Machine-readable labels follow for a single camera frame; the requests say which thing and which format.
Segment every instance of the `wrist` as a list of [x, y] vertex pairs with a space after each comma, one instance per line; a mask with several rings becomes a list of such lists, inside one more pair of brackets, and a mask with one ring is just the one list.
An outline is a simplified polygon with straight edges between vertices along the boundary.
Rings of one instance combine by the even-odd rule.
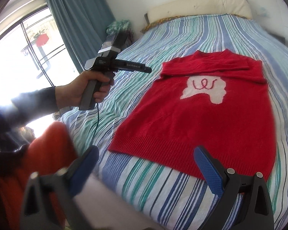
[[67, 106], [72, 106], [70, 96], [68, 95], [68, 92], [66, 90], [67, 90], [66, 85], [55, 87], [55, 100], [56, 105], [58, 106], [59, 109], [62, 109]]

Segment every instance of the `bed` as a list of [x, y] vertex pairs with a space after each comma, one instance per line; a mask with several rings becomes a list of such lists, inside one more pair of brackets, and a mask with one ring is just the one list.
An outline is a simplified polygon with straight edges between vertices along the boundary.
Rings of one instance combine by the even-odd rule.
[[[229, 49], [263, 62], [264, 76], [276, 122], [277, 155], [267, 181], [273, 206], [275, 229], [288, 222], [288, 48], [270, 36], [255, 21], [236, 15], [196, 15], [166, 21], [151, 28], [118, 58], [145, 63], [150, 75], [120, 71], [108, 98], [97, 110], [74, 108], [63, 121], [70, 130], [79, 154], [94, 144], [100, 158], [96, 176], [137, 211], [167, 229], [197, 229], [217, 202], [206, 182], [169, 167], [126, 154], [111, 153], [107, 148], [123, 120], [158, 79], [161, 64], [196, 50], [215, 52]], [[223, 229], [229, 229], [241, 204], [239, 195]]]

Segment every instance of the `hand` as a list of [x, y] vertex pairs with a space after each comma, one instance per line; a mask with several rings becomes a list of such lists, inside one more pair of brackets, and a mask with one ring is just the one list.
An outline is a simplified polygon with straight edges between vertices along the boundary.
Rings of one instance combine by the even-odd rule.
[[80, 100], [89, 80], [98, 80], [100, 82], [108, 82], [110, 84], [102, 86], [98, 92], [93, 94], [96, 103], [101, 103], [108, 96], [110, 88], [114, 85], [114, 80], [109, 79], [101, 72], [83, 71], [71, 83], [63, 86], [55, 87], [55, 99], [59, 109], [66, 106], [79, 106]]

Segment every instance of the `headboard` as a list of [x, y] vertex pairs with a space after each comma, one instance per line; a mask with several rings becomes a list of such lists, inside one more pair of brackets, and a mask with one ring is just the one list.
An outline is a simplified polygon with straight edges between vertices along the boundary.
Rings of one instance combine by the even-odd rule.
[[253, 19], [247, 0], [176, 0], [154, 7], [144, 15], [146, 22], [174, 16], [232, 14]]

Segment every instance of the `metal screw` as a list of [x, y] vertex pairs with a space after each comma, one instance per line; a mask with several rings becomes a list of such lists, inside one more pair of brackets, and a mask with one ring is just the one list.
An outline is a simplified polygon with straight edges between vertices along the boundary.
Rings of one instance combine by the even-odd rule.
[[259, 178], [262, 178], [262, 177], [263, 177], [263, 174], [262, 174], [261, 172], [257, 172], [257, 173], [256, 173], [256, 176], [259, 177]]
[[65, 175], [67, 173], [67, 168], [62, 168], [56, 172], [58, 176]]
[[235, 170], [232, 169], [232, 168], [228, 168], [228, 169], [227, 169], [227, 173], [233, 175], [233, 174], [235, 173]]
[[37, 173], [37, 172], [33, 172], [33, 173], [30, 175], [30, 178], [31, 178], [31, 179], [35, 179], [36, 177], [38, 177], [38, 173]]

